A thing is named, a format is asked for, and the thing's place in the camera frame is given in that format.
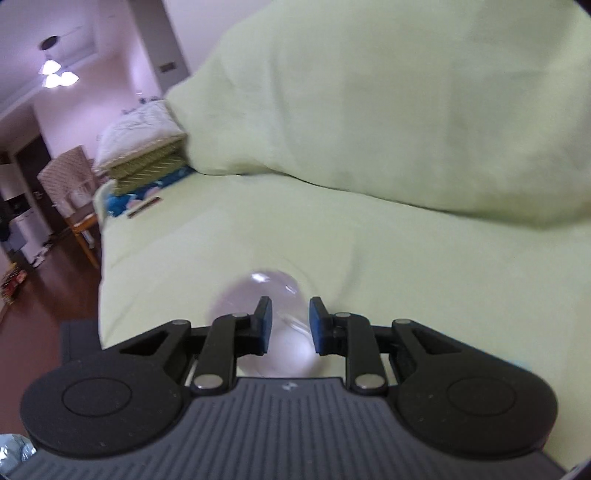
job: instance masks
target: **blue patterned pillow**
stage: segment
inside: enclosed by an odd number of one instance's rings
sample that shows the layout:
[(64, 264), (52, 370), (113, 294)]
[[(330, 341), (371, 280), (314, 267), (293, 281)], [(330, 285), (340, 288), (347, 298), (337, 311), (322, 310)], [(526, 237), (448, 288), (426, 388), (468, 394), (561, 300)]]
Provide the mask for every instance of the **blue patterned pillow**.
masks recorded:
[(140, 201), (157, 194), (159, 190), (168, 187), (173, 183), (177, 183), (179, 180), (182, 180), (194, 172), (195, 171), (191, 167), (184, 166), (172, 173), (169, 173), (168, 175), (165, 175), (159, 180), (153, 181), (143, 187), (140, 187), (139, 189), (134, 190), (131, 193), (126, 193), (125, 195), (119, 196), (110, 194), (105, 200), (106, 210), (109, 212), (109, 215), (118, 217), (126, 210), (134, 207)]

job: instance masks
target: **crumpled foil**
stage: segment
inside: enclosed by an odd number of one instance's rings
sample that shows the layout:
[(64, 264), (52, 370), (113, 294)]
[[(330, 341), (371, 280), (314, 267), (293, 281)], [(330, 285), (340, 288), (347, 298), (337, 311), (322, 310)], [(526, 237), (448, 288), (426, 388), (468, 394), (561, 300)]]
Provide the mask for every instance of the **crumpled foil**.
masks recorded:
[(31, 441), (22, 435), (0, 435), (0, 473), (8, 476), (36, 452)]

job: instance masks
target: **wooden chair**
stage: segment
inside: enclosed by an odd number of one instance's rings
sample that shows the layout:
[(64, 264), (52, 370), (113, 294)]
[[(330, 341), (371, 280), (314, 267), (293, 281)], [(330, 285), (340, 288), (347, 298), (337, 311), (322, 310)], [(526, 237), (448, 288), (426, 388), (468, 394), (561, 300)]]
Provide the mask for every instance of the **wooden chair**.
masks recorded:
[(92, 202), (75, 211), (73, 215), (64, 217), (64, 220), (70, 227), (70, 230), (72, 230), (72, 233), (74, 233), (76, 241), (80, 244), (82, 250), (84, 250), (84, 253), (88, 257), (88, 260), (90, 260), (92, 266), (95, 268), (100, 268), (96, 255), (92, 252), (89, 244), (86, 241), (86, 238), (84, 237), (84, 232), (87, 232), (90, 228), (99, 223), (99, 219), (96, 216)]
[(98, 259), (85, 237), (90, 236), (88, 230), (98, 224), (92, 197), (100, 182), (90, 168), (90, 161), (82, 147), (73, 148), (51, 160), (37, 178), (90, 263), (99, 268)]

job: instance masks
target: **pillow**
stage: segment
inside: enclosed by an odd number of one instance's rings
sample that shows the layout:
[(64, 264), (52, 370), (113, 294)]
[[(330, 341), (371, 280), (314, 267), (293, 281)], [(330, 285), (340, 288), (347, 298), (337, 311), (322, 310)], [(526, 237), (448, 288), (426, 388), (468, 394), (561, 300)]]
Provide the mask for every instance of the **pillow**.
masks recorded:
[(105, 129), (99, 140), (94, 170), (106, 171), (185, 136), (170, 115), (165, 100), (146, 103)]
[(591, 18), (556, 0), (278, 0), (167, 99), (205, 174), (525, 222), (591, 203)]
[(182, 143), (182, 140), (178, 140), (174, 143), (171, 143), (170, 145), (165, 145), (163, 147), (157, 148), (156, 150), (145, 153), (140, 157), (133, 158), (126, 163), (114, 166), (108, 171), (109, 177), (112, 179), (122, 179), (128, 175), (131, 175), (132, 173), (140, 171), (145, 166), (150, 165), (161, 158), (168, 157), (170, 154), (176, 152), (181, 148)]
[(142, 170), (117, 180), (113, 188), (113, 195), (129, 193), (184, 167), (186, 164), (187, 161), (180, 155), (173, 154), (166, 158), (161, 158)]
[(109, 215), (118, 217), (141, 201), (157, 195), (163, 188), (166, 188), (173, 183), (177, 183), (194, 172), (195, 171), (191, 167), (184, 166), (159, 180), (148, 183), (147, 185), (144, 185), (133, 192), (126, 193), (125, 195), (115, 196), (112, 193), (108, 193), (104, 199), (105, 209)]

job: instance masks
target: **pink wall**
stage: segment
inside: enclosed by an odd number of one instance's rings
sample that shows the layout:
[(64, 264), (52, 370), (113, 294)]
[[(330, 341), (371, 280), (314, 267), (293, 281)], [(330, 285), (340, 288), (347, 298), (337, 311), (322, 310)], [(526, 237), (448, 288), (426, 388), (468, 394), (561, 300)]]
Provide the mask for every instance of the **pink wall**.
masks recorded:
[(271, 0), (163, 0), (189, 73), (195, 73), (221, 36)]
[(127, 2), (124, 2), (124, 12), (125, 15), (121, 18), (121, 59), (126, 68), (129, 84), (134, 92), (141, 92), (146, 98), (159, 97), (162, 91)]
[(52, 157), (82, 145), (86, 155), (94, 158), (98, 135), (121, 116), (122, 110), (138, 105), (119, 57), (93, 63), (76, 74), (80, 80), (74, 85), (43, 89), (33, 101)]

